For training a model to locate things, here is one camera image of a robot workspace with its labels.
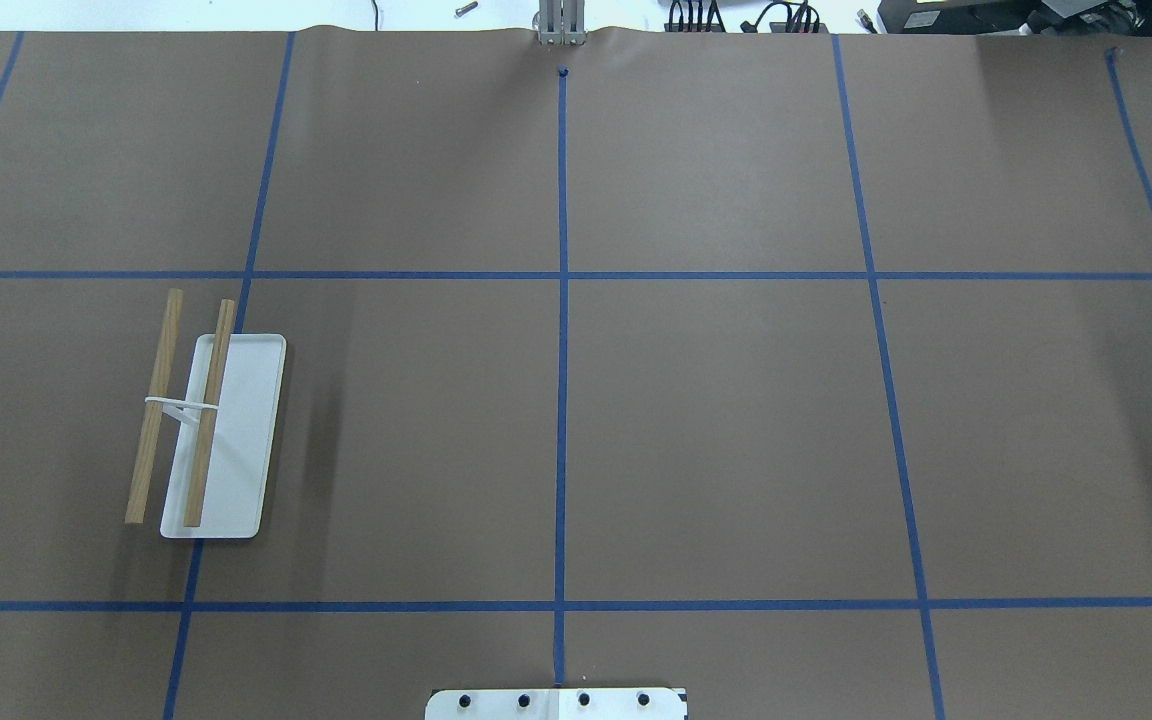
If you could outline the white and wooden towel rack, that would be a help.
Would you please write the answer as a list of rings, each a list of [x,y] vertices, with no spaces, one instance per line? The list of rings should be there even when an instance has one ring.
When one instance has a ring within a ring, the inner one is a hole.
[[[126,502],[128,525],[145,523],[162,423],[179,425],[159,532],[168,539],[247,541],[259,533],[282,401],[282,334],[236,332],[223,300],[214,332],[197,338],[184,397],[168,397],[184,293],[166,295]]]

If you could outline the black usb hub near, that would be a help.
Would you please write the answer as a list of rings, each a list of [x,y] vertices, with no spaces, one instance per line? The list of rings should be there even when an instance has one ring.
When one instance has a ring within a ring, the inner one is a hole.
[[[817,6],[810,1],[767,1],[755,18],[742,20],[744,33],[823,35],[828,32]]]

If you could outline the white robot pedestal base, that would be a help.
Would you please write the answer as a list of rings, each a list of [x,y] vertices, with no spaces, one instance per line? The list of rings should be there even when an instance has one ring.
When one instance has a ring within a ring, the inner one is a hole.
[[[447,689],[425,719],[689,719],[684,689],[668,687]]]

